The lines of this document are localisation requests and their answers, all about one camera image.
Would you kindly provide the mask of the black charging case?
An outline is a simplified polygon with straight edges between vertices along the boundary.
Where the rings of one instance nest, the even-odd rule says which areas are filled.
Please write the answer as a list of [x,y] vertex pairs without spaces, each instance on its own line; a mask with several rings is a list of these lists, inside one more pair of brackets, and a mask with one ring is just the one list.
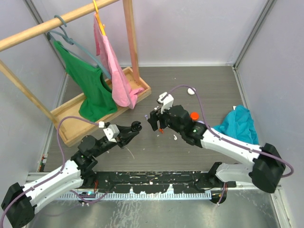
[[132,132],[139,132],[142,129],[141,122],[134,121],[131,124]]

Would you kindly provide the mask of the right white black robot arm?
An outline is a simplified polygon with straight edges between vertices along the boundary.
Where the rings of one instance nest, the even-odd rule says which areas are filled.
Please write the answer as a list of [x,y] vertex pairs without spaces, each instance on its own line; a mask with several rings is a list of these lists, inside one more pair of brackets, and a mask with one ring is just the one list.
[[147,119],[154,131],[170,128],[189,145],[219,152],[236,160],[237,164],[216,162],[208,172],[213,187],[238,181],[252,183],[258,189],[274,193],[283,177],[286,165],[275,146],[249,144],[228,137],[199,121],[199,114],[189,113],[181,105],[150,112]]

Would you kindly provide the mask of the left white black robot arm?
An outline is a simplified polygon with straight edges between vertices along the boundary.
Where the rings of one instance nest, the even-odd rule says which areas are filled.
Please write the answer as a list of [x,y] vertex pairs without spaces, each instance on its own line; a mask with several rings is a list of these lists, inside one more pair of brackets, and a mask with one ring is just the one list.
[[1,222],[7,218],[12,227],[21,228],[60,195],[82,186],[92,187],[96,180],[93,171],[98,163],[96,158],[115,146],[123,148],[141,129],[139,121],[132,122],[129,127],[105,123],[104,137],[85,136],[77,152],[56,170],[23,186],[14,183],[2,201]]

